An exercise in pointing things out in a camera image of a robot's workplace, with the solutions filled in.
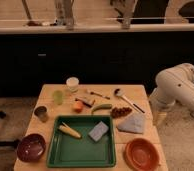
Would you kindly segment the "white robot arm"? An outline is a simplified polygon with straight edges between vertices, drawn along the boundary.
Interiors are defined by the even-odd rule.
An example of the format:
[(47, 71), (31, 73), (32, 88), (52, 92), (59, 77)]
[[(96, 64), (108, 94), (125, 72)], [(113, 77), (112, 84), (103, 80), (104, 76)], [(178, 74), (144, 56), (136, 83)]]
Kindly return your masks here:
[(177, 101), (191, 110), (194, 117), (194, 65), (182, 63), (160, 71), (156, 88), (149, 96), (153, 124), (158, 126)]

